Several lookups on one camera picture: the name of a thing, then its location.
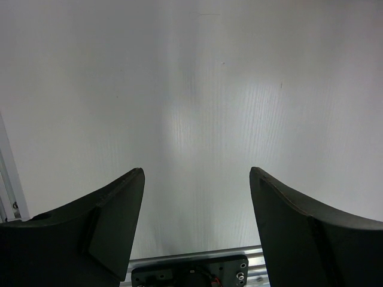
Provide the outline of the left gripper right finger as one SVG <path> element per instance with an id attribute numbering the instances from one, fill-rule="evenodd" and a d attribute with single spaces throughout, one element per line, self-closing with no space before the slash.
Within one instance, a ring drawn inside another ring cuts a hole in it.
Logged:
<path id="1" fill-rule="evenodd" d="M 333 208 L 259 167 L 250 189 L 271 286 L 382 286 L 382 222 Z"/>

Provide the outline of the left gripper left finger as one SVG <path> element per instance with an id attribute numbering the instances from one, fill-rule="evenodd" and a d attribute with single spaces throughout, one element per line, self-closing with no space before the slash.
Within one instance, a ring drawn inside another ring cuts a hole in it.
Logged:
<path id="1" fill-rule="evenodd" d="M 144 171 L 135 168 L 59 208 L 1 224 L 1 285 L 119 286 L 144 185 Z"/>

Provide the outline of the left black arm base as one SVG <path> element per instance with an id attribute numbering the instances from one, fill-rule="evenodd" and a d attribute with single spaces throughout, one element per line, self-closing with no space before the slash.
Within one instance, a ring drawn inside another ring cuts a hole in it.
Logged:
<path id="1" fill-rule="evenodd" d="M 132 270 L 132 286 L 244 286 L 248 258 L 231 255 L 152 264 Z"/>

